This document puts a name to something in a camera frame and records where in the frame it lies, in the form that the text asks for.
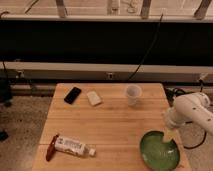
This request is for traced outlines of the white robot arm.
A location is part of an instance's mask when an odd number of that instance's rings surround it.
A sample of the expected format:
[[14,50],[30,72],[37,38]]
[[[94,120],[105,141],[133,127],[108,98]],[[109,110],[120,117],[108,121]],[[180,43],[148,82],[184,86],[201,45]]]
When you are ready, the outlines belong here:
[[173,139],[173,131],[180,128],[187,121],[198,124],[205,131],[213,135],[213,113],[208,110],[209,97],[202,92],[180,95],[173,101],[173,106],[163,113],[163,120],[167,127],[163,141]]

